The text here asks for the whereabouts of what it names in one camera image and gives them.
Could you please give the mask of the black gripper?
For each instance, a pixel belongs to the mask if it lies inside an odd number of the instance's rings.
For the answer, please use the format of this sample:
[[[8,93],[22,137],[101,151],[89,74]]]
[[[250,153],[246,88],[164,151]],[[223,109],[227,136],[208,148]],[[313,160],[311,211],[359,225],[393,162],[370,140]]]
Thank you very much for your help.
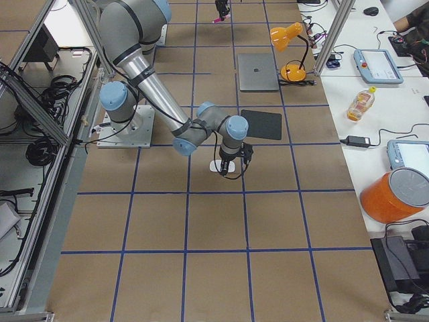
[[[228,165],[228,174],[234,173],[236,170],[235,163],[233,160],[238,156],[238,152],[228,152],[223,148],[219,150],[219,156],[221,157],[221,174],[226,174],[226,162],[229,162]]]

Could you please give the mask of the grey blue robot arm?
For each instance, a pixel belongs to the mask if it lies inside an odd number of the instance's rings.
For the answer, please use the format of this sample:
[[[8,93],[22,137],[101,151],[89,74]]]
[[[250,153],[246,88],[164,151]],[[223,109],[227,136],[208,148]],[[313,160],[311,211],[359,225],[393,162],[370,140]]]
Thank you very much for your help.
[[[223,140],[217,172],[226,176],[229,163],[235,158],[242,158],[244,165],[251,161],[253,147],[244,142],[249,124],[244,117],[229,115],[211,102],[200,105],[196,119],[189,118],[158,78],[145,55],[160,39],[162,27],[171,16],[167,1],[110,2],[99,21],[106,57],[125,72],[129,84],[156,108],[170,128],[173,146],[179,154],[189,156],[212,133],[220,134]]]

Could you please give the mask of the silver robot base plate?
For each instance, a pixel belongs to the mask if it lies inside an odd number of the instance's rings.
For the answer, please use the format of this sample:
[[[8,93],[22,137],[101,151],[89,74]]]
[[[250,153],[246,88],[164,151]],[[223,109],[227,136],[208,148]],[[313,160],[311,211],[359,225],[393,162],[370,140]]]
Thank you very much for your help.
[[[130,124],[111,122],[105,112],[103,122],[108,123],[97,131],[99,148],[149,148],[153,133],[155,111],[150,105],[138,105]]]

